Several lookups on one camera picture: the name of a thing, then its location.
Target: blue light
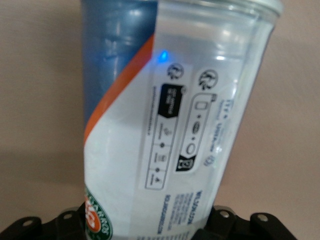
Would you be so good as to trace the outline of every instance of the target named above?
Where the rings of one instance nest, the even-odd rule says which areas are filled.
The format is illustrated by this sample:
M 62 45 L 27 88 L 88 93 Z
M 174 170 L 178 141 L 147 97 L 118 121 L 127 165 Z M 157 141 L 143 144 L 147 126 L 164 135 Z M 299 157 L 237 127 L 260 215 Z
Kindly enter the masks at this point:
M 159 62 L 160 62 L 160 63 L 163 63 L 163 62 L 167 61 L 168 58 L 169 58 L 168 52 L 167 52 L 167 51 L 163 51 L 163 52 L 160 54 Z

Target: black stand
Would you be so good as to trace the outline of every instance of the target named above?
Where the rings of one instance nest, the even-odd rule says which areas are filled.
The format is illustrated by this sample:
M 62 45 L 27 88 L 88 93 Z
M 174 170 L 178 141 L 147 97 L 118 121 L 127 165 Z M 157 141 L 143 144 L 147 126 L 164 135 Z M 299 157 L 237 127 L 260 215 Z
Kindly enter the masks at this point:
M 42 224 L 39 217 L 21 218 L 0 233 L 0 240 L 87 240 L 85 205 L 77 211 L 66 211 Z M 212 209 L 204 229 L 192 240 L 297 240 L 273 215 L 254 213 L 250 221 L 232 212 Z

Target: screw hole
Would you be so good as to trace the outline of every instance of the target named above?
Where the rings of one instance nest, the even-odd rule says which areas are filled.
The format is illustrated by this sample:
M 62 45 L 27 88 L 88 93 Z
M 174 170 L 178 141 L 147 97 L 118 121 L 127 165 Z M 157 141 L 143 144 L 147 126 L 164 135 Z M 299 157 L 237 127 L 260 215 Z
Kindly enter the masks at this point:
M 34 222 L 34 221 L 32 221 L 32 220 L 27 220 L 27 221 L 25 221 L 25 222 L 22 224 L 22 226 L 23 226 L 23 227 L 29 226 L 29 225 L 31 225 L 33 222 Z
M 67 219 L 70 219 L 72 217 L 72 214 L 71 213 L 68 213 L 66 215 L 63 216 L 63 219 L 64 220 L 67 220 Z
M 259 214 L 258 216 L 258 219 L 262 222 L 268 222 L 268 217 L 266 215 L 263 215 L 263 214 Z
M 221 211 L 221 212 L 220 212 L 220 215 L 221 215 L 222 217 L 224 217 L 225 219 L 227 219 L 228 217 L 230 217 L 230 215 L 229 215 L 229 213 L 228 213 L 227 211 Z

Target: wall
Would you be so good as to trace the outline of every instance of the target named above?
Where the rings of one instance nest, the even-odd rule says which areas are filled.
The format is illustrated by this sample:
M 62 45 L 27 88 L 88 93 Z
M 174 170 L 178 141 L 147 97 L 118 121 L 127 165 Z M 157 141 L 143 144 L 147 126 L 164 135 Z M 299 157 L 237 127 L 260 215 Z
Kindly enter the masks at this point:
M 320 236 L 320 8 L 283 0 L 216 205 Z M 0 1 L 0 231 L 83 201 L 78 0 Z

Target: orange stripe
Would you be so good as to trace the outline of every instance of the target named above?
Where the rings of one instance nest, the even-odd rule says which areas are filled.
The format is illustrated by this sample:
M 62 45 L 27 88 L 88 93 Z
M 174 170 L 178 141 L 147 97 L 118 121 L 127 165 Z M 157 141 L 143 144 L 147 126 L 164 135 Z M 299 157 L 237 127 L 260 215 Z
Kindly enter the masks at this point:
M 106 112 L 106 110 L 111 106 L 111 104 L 116 100 L 126 86 L 135 78 L 140 70 L 149 62 L 152 56 L 153 43 L 154 36 L 152 35 L 139 49 L 136 55 L 123 69 L 108 91 L 104 94 L 86 124 L 84 130 L 84 143 L 86 143 L 89 134 L 101 116 Z

